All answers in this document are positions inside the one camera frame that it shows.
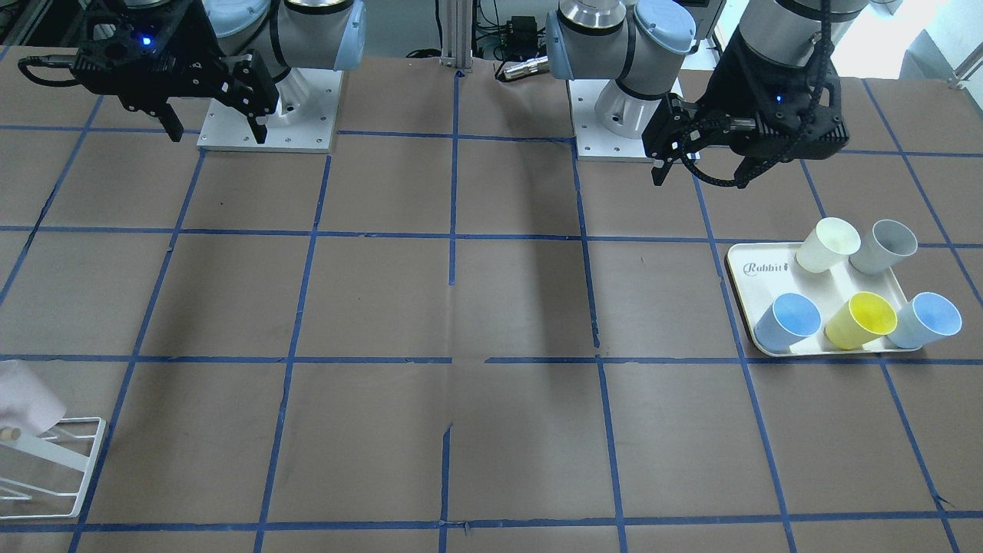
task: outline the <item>floor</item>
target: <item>floor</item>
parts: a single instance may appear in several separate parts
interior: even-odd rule
[[[847,79],[847,151],[656,189],[575,158],[563,82],[491,63],[370,58],[332,156],[206,154],[27,53],[0,50],[0,360],[110,427],[81,516],[4,553],[983,551],[962,92]],[[962,333],[758,352],[723,256],[823,215],[911,226],[897,277]]]

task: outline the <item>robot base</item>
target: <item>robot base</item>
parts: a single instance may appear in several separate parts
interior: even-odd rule
[[[594,111],[594,104],[608,79],[577,79],[568,81],[573,130],[577,136],[577,156],[590,161],[651,162],[645,155],[642,139],[627,139],[609,131]],[[682,96],[676,80],[672,91]]]
[[[266,141],[257,144],[253,132],[241,113],[212,100],[202,124],[198,146],[222,152],[293,152],[327,154],[331,151],[334,127],[341,98],[344,72],[325,69],[299,69],[311,85],[312,95],[303,106],[303,118],[291,118],[289,124],[276,124],[270,117],[266,124]]]

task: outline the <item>gray cup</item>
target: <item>gray cup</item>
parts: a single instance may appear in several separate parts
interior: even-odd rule
[[[850,264],[861,273],[875,275],[911,257],[917,250],[918,239],[910,228],[883,218],[863,237],[860,249],[850,256]]]

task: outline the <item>tray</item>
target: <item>tray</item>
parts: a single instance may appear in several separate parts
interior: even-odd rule
[[[737,291],[737,301],[747,324],[748,335],[766,355],[795,357],[804,355],[850,355],[884,351],[915,351],[894,345],[887,338],[878,338],[857,349],[843,350],[833,345],[820,329],[818,333],[795,343],[789,351],[768,351],[754,336],[754,325],[768,311],[775,298],[797,292],[811,299],[826,322],[855,293],[871,291],[880,294],[897,311],[907,299],[897,283],[894,271],[887,269],[878,275],[864,275],[849,262],[814,274],[799,267],[795,252],[801,242],[734,244],[727,251],[727,268]]]

